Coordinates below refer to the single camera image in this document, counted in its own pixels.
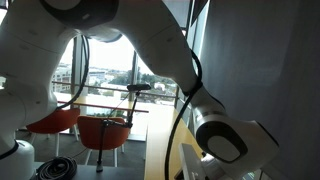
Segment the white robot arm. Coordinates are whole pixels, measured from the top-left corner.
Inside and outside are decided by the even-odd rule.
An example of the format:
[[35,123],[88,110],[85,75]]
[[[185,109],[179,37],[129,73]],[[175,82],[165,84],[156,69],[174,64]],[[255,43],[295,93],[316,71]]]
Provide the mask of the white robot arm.
[[30,180],[34,149],[16,129],[51,114],[57,99],[52,76],[77,35],[110,42],[126,36],[156,75],[173,79],[190,97],[195,138],[212,155],[210,175],[239,180],[263,167],[279,150],[256,121],[234,120],[212,97],[194,67],[194,53],[162,0],[13,0],[0,25],[0,177]]

